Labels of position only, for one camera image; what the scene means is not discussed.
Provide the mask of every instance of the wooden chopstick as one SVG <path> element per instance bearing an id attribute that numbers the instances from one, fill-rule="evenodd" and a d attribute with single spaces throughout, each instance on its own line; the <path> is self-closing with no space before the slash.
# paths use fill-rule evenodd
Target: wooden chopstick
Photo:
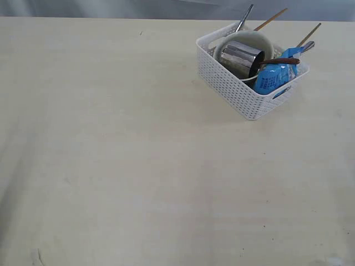
<path id="1" fill-rule="evenodd" d="M 267 21 L 265 21 L 264 23 L 262 23 L 260 26 L 256 27 L 254 30 L 258 31 L 259 29 L 263 28 L 264 26 L 268 25 L 270 22 L 272 22 L 275 18 L 277 18 L 278 16 L 280 16 L 283 12 L 285 12 L 288 8 L 285 8 L 283 10 L 281 10 L 280 12 L 278 12 L 276 15 L 272 16 L 271 18 L 269 18 Z"/>
<path id="2" fill-rule="evenodd" d="M 301 42 L 298 44 L 297 47 L 301 47 L 303 43 L 306 42 L 306 40 L 309 39 L 309 37 L 320 27 L 320 25 L 322 25 L 322 23 L 319 23 L 318 25 L 316 25 L 316 27 L 314 29 L 312 29 L 312 31 L 310 33 L 308 33 L 307 36 L 305 36 L 305 38 L 303 40 L 301 40 Z"/>

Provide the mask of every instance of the woven plastic basket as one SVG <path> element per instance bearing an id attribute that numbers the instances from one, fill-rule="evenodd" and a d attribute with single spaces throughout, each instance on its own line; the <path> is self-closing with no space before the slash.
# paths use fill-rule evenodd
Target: woven plastic basket
<path id="1" fill-rule="evenodd" d="M 291 96 L 300 78 L 307 74 L 310 68 L 301 62 L 295 79 L 267 95 L 256 93 L 213 58 L 215 47 L 209 48 L 210 43 L 228 36 L 235 32 L 235 29 L 236 25 L 233 23 L 196 41 L 199 75 L 246 119 L 257 120 L 283 104 Z M 284 51 L 278 45 L 273 46 L 276 57 Z"/>

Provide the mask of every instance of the stainless steel cup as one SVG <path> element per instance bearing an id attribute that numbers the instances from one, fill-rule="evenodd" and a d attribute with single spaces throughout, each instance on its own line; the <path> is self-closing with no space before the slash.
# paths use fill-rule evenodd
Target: stainless steel cup
<path id="1" fill-rule="evenodd" d="M 240 79 L 255 76 L 265 58 L 264 51 L 235 40 L 227 42 L 221 51 L 219 62 Z"/>

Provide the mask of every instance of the blue plastic packet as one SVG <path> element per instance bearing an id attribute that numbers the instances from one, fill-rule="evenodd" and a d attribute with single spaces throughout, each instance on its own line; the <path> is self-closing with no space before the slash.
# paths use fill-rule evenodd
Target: blue plastic packet
<path id="1" fill-rule="evenodd" d="M 303 47 L 288 48 L 280 58 L 299 58 Z M 266 95 L 297 76 L 297 65 L 268 64 L 258 74 L 254 91 Z"/>

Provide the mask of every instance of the gray wall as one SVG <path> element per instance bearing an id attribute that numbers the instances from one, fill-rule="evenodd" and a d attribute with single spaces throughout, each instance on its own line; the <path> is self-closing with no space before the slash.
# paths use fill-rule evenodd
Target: gray wall
<path id="1" fill-rule="evenodd" d="M 253 3 L 250 19 L 355 21 L 355 0 L 0 0 L 2 16 L 238 19 Z"/>

